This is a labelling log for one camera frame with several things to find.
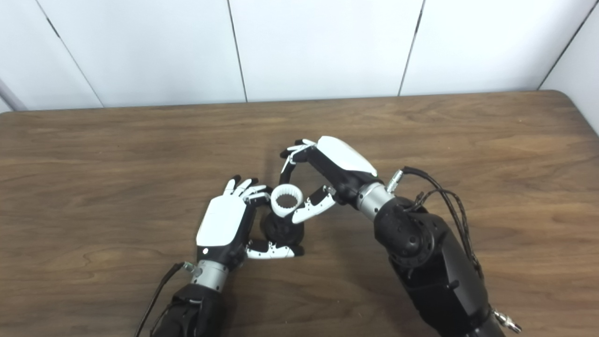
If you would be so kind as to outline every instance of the black object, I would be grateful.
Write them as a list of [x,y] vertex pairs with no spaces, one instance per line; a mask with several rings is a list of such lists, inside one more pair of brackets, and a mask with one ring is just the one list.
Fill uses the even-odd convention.
[[278,245],[297,246],[304,238],[304,223],[294,224],[291,221],[293,212],[281,218],[270,212],[260,223],[264,236]]
[[173,295],[150,337],[218,337],[226,308],[218,291],[188,284]]
[[374,219],[374,236],[422,319],[442,337],[504,337],[485,285],[449,226],[414,203],[389,200]]

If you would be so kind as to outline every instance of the metal connector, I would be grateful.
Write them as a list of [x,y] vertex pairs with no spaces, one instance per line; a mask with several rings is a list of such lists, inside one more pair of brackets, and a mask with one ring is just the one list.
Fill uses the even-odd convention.
[[389,180],[389,183],[387,184],[387,192],[393,194],[393,192],[395,192],[395,189],[397,188],[397,185],[399,185],[401,178],[404,176],[404,172],[402,170],[397,170],[397,172],[395,172],[395,174],[393,174],[393,177],[391,178],[391,180]]
[[512,319],[508,315],[502,314],[499,311],[493,309],[493,316],[495,316],[495,319],[499,322],[500,325],[510,329],[511,331],[514,331],[515,333],[522,332],[521,326],[516,324],[516,322],[512,321]]

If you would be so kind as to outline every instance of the wooden table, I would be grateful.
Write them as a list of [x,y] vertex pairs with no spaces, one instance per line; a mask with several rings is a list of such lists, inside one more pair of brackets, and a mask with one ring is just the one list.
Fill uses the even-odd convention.
[[[523,336],[597,336],[599,139],[553,91],[4,113],[0,335],[132,335],[166,270],[194,259],[226,180],[275,185],[279,152],[321,135],[384,180],[408,165],[457,192],[491,303]],[[308,165],[292,180],[324,183]],[[409,178],[397,192],[429,189]],[[450,220],[438,197],[427,205]],[[355,210],[309,220],[303,245],[229,278],[225,336],[435,336]]]

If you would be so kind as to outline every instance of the robotic hand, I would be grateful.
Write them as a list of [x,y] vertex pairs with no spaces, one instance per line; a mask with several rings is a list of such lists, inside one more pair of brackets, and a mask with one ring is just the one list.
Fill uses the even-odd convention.
[[[298,140],[281,157],[286,158],[281,185],[272,194],[273,213],[262,225],[269,240],[297,245],[303,238],[303,221],[335,203],[349,204],[373,222],[374,237],[386,248],[391,266],[414,306],[442,337],[504,337],[499,324],[521,331],[508,316],[490,306],[482,270],[471,247],[463,205],[457,195],[443,189],[431,176],[405,167],[385,186],[376,169],[356,150],[327,136],[317,143]],[[331,185],[317,189],[304,204],[276,212],[277,190],[295,194],[296,198],[301,195],[289,181],[296,164],[305,162]],[[415,201],[397,197],[394,191],[405,174],[420,176],[435,189],[419,195]],[[463,248],[445,221],[423,207],[435,192],[449,207]],[[461,220],[448,195],[458,203]]]
[[250,240],[256,208],[270,200],[271,188],[255,186],[257,179],[237,185],[234,176],[222,195],[212,199],[196,236],[198,264],[175,264],[160,283],[135,334],[141,329],[164,284],[179,269],[191,273],[191,282],[177,291],[150,331],[151,337],[219,336],[225,318],[222,290],[230,271],[245,258],[269,259],[303,255],[301,247]]

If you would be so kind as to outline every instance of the white ring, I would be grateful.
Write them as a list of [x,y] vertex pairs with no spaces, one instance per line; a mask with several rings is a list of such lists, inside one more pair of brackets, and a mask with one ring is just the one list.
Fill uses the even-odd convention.
[[[278,204],[277,199],[281,195],[291,195],[297,201],[293,207],[283,207]],[[270,194],[270,206],[273,208],[273,212],[283,218],[285,215],[293,212],[301,203],[304,201],[304,195],[301,190],[290,183],[284,183],[275,187],[273,192]]]

